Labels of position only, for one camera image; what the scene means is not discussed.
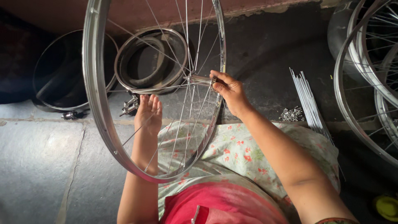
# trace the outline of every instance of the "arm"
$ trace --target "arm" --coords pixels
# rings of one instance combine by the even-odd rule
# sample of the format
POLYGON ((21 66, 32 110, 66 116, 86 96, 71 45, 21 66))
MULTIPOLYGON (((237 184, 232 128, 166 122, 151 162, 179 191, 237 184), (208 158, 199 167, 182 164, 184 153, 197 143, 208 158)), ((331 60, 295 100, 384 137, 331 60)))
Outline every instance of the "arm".
POLYGON ((210 77, 213 76, 221 80, 213 85, 214 89, 256 140, 296 207, 301 222, 314 224, 325 218, 356 221, 313 158, 248 102, 242 83, 226 73, 211 71, 210 77))
MULTIPOLYGON (((162 103, 152 95, 140 96, 140 106, 134 119, 135 134, 131 159, 145 170, 158 146, 158 133, 162 126, 162 103), (155 113, 146 124, 144 122, 155 113)), ((158 156, 155 154, 147 173, 158 173, 158 156)), ((158 223, 158 185, 127 172, 126 182, 117 214, 118 224, 158 223)))

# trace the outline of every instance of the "left hand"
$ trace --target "left hand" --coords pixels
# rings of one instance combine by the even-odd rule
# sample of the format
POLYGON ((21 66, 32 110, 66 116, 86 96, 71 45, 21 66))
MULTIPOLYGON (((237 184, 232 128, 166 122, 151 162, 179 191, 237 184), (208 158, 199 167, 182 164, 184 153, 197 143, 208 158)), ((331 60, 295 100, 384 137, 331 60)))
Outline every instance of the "left hand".
POLYGON ((141 126, 143 127, 140 131, 148 131, 149 134, 156 136, 162 127, 162 102, 154 94, 150 97, 140 95, 140 106, 134 118, 135 130, 137 131, 141 126))

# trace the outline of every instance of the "yellow object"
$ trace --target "yellow object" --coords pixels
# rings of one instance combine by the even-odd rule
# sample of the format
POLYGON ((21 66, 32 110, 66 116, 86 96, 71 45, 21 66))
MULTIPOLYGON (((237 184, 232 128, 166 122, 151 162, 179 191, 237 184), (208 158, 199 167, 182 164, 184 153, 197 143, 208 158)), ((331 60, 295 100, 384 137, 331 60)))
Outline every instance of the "yellow object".
POLYGON ((378 196, 373 200, 373 204, 385 219, 398 222, 398 200, 388 196, 378 196))

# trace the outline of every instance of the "right hand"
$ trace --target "right hand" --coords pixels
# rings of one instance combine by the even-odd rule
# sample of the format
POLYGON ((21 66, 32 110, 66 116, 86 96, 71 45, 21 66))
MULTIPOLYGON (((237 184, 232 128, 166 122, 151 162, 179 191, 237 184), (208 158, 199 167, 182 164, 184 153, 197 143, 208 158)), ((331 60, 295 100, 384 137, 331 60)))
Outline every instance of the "right hand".
POLYGON ((213 88, 224 97, 228 109, 234 116, 241 119, 243 115, 254 110, 243 91, 242 82, 235 80, 227 73, 211 70, 210 78, 213 77, 217 78, 213 88))

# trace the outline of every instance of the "pile of spoke nipples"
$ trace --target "pile of spoke nipples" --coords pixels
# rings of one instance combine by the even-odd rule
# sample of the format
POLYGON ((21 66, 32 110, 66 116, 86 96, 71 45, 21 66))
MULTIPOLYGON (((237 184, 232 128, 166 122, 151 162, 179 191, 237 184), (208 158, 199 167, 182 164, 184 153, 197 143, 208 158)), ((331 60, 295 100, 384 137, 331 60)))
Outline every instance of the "pile of spoke nipples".
POLYGON ((288 110, 285 108, 279 117, 280 120, 282 121, 305 121, 305 118, 302 116, 302 109, 301 107, 296 106, 292 110, 288 110))

